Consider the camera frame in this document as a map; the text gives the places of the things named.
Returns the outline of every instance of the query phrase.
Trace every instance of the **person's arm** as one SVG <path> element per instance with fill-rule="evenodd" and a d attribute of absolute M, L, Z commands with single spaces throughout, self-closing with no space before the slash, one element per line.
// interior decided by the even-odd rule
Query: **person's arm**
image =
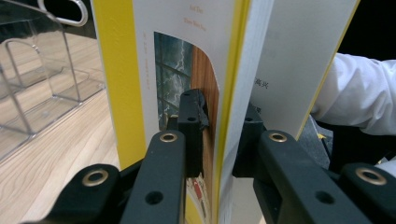
<path fill-rule="evenodd" d="M 396 135 L 396 60 L 337 53 L 311 115 L 368 134 Z"/>

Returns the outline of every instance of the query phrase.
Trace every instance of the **white sleeve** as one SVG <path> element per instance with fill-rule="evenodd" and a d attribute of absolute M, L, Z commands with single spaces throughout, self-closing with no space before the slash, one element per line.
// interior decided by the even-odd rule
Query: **white sleeve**
<path fill-rule="evenodd" d="M 396 135 L 396 60 L 337 53 L 311 115 L 373 135 Z"/>

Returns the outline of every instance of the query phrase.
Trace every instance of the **clear plastic holder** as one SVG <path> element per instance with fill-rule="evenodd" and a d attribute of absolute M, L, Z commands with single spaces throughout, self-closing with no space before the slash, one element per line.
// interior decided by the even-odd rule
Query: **clear plastic holder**
<path fill-rule="evenodd" d="M 0 0 L 0 64 L 0 159 L 105 88 L 100 70 L 74 69 L 54 16 L 8 0 Z"/>

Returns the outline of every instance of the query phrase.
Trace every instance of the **open book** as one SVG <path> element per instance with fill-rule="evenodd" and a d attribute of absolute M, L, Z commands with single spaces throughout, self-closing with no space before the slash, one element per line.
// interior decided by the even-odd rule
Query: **open book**
<path fill-rule="evenodd" d="M 299 11 L 300 2 L 304 1 L 290 3 Z M 355 0 L 346 2 L 353 5 Z M 266 50 L 273 4 L 274 0 L 93 1 L 121 168 L 144 157 L 152 135 L 178 113 L 183 91 L 204 93 L 209 116 L 205 175 L 187 181 L 187 223 L 231 222 L 233 161 L 262 48 Z M 338 20 L 338 40 L 351 11 L 346 20 Z M 276 12 L 283 13 L 282 8 Z M 315 76 L 322 79 L 323 73 Z"/>

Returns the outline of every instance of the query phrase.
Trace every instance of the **wooden floor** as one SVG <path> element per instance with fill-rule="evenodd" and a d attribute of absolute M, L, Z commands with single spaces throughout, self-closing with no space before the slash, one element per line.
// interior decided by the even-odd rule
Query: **wooden floor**
<path fill-rule="evenodd" d="M 81 38 L 67 36 L 73 63 L 83 71 L 102 70 L 96 41 Z M 43 218 L 74 174 L 95 163 L 120 167 L 106 91 L 0 161 L 0 223 Z"/>

